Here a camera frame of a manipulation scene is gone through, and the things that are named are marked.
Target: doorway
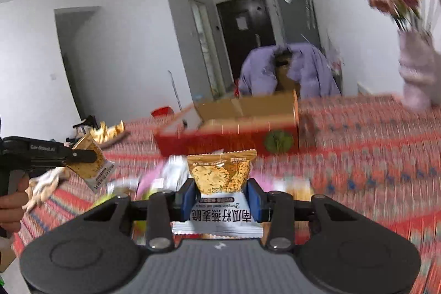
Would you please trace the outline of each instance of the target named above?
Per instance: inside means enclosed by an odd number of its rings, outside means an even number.
[[[221,66],[217,57],[213,33],[207,7],[204,3],[190,0],[191,12],[195,20],[198,40],[201,45],[202,56],[207,69],[213,98],[217,99],[225,93],[225,85],[222,78]]]
[[[217,10],[236,80],[250,51],[276,44],[270,13],[266,0],[230,0],[217,4]]]
[[[55,10],[55,23],[61,58],[81,120],[93,113],[93,104],[91,103],[93,94],[85,87],[83,69],[88,66],[88,59],[78,52],[76,35],[97,10],[98,8],[96,7]]]

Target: red box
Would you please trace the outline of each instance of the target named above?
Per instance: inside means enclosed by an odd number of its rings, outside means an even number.
[[[256,149],[259,155],[299,151],[295,92],[191,105],[158,129],[162,156]]]

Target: purple clothing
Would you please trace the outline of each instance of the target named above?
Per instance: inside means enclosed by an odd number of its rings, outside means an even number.
[[[287,76],[300,83],[303,99],[340,95],[325,56],[309,43],[288,44],[293,53]],[[277,87],[274,52],[277,46],[252,50],[242,65],[239,79],[241,95],[270,95]]]
[[[331,67],[319,49],[309,43],[292,44],[291,67],[287,76],[300,83],[300,98],[341,95]]]
[[[253,49],[242,65],[239,78],[241,95],[271,95],[277,87],[274,51],[277,46]]]

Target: refrigerator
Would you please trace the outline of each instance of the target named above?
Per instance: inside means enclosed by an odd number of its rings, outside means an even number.
[[[285,43],[310,42],[322,50],[312,0],[275,0]]]

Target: pink vase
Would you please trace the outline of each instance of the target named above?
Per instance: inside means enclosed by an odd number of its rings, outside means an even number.
[[[432,38],[417,31],[400,31],[400,75],[404,79],[403,105],[424,111],[431,107],[431,86],[436,81]]]

